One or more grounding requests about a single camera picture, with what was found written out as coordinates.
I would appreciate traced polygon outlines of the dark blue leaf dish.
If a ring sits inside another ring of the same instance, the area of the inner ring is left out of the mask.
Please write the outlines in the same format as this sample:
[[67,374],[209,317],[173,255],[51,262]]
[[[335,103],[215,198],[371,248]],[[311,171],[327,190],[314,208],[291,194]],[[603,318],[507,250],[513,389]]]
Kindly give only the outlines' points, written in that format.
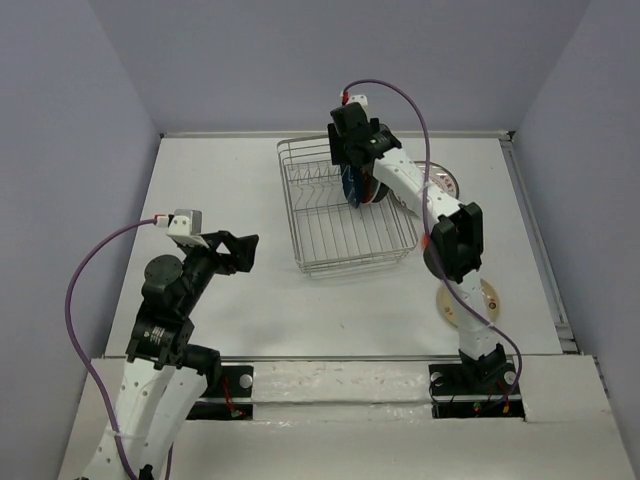
[[367,196],[365,173],[358,167],[342,165],[341,183],[347,203],[353,208],[358,208]]

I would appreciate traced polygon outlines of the red and teal floral plate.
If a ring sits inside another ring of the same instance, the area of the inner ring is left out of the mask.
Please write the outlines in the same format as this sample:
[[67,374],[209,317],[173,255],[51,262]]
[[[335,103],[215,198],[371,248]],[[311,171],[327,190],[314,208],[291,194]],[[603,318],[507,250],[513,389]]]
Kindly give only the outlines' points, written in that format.
[[372,203],[379,191],[379,181],[367,171],[362,171],[363,197],[361,203],[367,205]]

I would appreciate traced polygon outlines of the teal round plate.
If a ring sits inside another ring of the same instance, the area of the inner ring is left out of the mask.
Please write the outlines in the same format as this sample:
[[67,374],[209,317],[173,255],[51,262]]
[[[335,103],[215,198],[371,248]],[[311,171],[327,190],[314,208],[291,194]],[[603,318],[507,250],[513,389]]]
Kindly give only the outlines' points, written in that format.
[[372,198],[372,202],[373,203],[379,203],[381,202],[389,193],[389,187],[382,183],[379,182],[376,186],[375,189],[375,195]]

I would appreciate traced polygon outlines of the white plate with orange sunburst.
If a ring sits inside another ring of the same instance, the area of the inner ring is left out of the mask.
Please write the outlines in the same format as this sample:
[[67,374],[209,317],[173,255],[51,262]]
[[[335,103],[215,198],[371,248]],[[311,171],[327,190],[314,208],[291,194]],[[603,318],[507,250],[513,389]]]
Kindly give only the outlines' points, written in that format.
[[[421,177],[424,176],[426,171],[426,164],[424,161],[415,161],[415,165],[421,170]],[[430,163],[429,179],[436,184],[441,190],[447,193],[449,196],[459,199],[460,188],[459,183],[450,170],[437,163]],[[406,204],[392,192],[392,198],[395,203],[403,208],[407,209]]]

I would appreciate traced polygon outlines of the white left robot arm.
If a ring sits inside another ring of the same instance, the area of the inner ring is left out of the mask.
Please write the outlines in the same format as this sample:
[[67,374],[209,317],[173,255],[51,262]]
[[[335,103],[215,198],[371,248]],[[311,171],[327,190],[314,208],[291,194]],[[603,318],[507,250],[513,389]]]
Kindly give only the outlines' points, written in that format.
[[190,315],[214,276],[251,271],[258,242],[258,235],[228,231],[184,237],[176,243],[182,258],[165,254],[146,265],[115,400],[92,364],[85,364],[108,420],[82,478],[155,479],[168,470],[192,407],[223,377],[220,353],[191,343]]

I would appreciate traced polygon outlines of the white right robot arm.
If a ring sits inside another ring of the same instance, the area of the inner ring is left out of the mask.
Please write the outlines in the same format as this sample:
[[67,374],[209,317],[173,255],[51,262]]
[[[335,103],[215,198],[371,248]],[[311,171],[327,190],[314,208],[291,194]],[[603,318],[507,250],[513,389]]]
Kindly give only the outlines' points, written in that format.
[[506,355],[485,318],[479,270],[484,251],[483,213],[463,204],[429,178],[397,139],[358,102],[330,113],[327,126],[331,161],[339,166],[348,203],[358,208],[393,193],[424,223],[423,259],[453,299],[460,361],[447,367],[444,383],[482,392],[498,381]]

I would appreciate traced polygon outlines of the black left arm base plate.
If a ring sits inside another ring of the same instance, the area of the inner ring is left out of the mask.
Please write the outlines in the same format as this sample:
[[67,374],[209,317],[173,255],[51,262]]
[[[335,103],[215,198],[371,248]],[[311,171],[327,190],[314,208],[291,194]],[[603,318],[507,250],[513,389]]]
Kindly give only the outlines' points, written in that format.
[[209,385],[191,408],[189,421],[245,421],[253,419],[254,367],[223,364],[216,385]]

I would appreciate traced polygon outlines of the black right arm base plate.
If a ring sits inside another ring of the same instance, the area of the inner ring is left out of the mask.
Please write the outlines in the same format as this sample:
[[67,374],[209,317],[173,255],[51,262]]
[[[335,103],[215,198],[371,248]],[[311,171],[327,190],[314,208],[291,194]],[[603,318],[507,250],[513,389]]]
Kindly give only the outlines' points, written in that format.
[[513,386],[516,368],[512,362],[479,383],[465,379],[462,367],[460,363],[429,366],[428,394],[434,419],[525,419],[520,389]]

